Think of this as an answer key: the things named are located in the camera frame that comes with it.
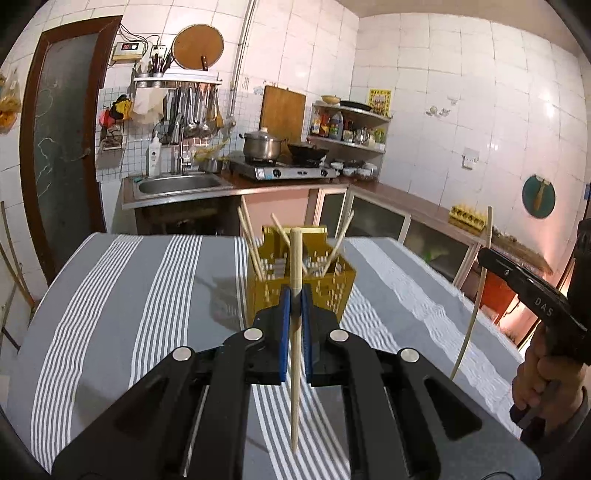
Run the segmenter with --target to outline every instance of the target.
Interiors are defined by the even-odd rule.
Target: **cooking pot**
[[[273,137],[266,127],[256,132],[239,135],[244,139],[242,152],[246,158],[258,158],[260,160],[277,160],[281,154],[281,143],[277,137]]]

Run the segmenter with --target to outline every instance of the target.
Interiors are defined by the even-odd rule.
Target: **striped tablecloth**
[[[449,374],[471,302],[391,239],[349,238],[357,269],[343,328],[373,347],[411,346]],[[48,470],[59,451],[175,347],[220,345],[244,327],[242,238],[96,234],[35,315],[11,375],[7,415]],[[513,345],[478,318],[456,382],[515,434]],[[243,477],[348,479],[340,388],[302,384],[300,447],[289,444],[288,385],[254,386]]]

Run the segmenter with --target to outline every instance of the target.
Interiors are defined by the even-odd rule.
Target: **corner shelf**
[[[375,118],[377,120],[381,120],[383,123],[388,124],[390,123],[391,118],[387,116],[378,115],[377,113],[367,112],[366,110],[361,110],[359,108],[352,108],[350,106],[341,106],[341,105],[329,105],[328,103],[324,102],[314,102],[314,106],[321,107],[321,108],[328,108],[331,110],[340,110],[342,112],[352,112],[358,115],[368,116],[371,118]]]
[[[308,135],[307,139],[311,142],[314,140],[318,140],[321,142],[328,142],[328,143],[334,143],[337,145],[344,145],[345,147],[358,148],[360,150],[366,150],[369,152],[377,153],[379,155],[384,155],[386,153],[385,150],[377,150],[376,148],[366,147],[365,145],[358,145],[356,143],[343,142],[342,140],[334,140],[332,138],[327,138],[327,137],[316,137],[314,135]]]

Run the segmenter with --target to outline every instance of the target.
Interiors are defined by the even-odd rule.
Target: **round cutting board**
[[[184,69],[203,70],[202,56],[207,58],[207,65],[211,67],[222,52],[222,34],[209,25],[191,25],[181,30],[173,42],[174,59]]]

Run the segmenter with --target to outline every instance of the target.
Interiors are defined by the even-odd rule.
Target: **blue gripper pad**
[[[279,343],[279,372],[281,381],[287,380],[287,351],[290,338],[291,289],[283,287],[279,299],[281,309],[281,341]]]

